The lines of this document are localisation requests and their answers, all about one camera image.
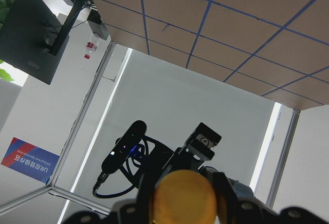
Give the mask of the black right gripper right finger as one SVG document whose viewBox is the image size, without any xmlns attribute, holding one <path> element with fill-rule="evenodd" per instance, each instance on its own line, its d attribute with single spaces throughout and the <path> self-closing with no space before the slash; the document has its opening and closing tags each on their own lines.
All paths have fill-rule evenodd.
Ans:
<svg viewBox="0 0 329 224">
<path fill-rule="evenodd" d="M 239 198 L 233 190 L 233 180 L 223 172 L 203 171 L 203 176 L 214 188 L 220 223 L 327 223 L 300 207 L 288 207 L 276 213 L 255 197 Z"/>
</svg>

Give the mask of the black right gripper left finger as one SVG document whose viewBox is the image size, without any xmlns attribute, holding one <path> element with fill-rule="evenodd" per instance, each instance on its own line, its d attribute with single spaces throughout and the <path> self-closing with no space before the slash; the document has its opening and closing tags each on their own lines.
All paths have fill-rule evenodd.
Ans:
<svg viewBox="0 0 329 224">
<path fill-rule="evenodd" d="M 108 214 L 92 211 L 77 211 L 66 217 L 62 223 L 153 223 L 154 193 L 160 178 L 143 174 L 135 198 L 114 203 Z"/>
</svg>

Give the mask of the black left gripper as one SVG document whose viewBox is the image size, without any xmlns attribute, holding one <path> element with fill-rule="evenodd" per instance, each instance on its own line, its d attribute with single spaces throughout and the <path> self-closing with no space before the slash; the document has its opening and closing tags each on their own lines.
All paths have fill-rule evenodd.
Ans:
<svg viewBox="0 0 329 224">
<path fill-rule="evenodd" d="M 249 186 L 226 177 L 223 172 L 211 166 L 204 165 L 205 162 L 213 159 L 215 152 L 212 148 L 216 147 L 221 139 L 221 135 L 201 122 L 184 145 L 178 147 L 165 162 L 157 184 L 172 172 L 189 170 L 203 175 L 216 191 L 222 190 L 229 197 L 253 198 L 254 193 Z"/>
</svg>

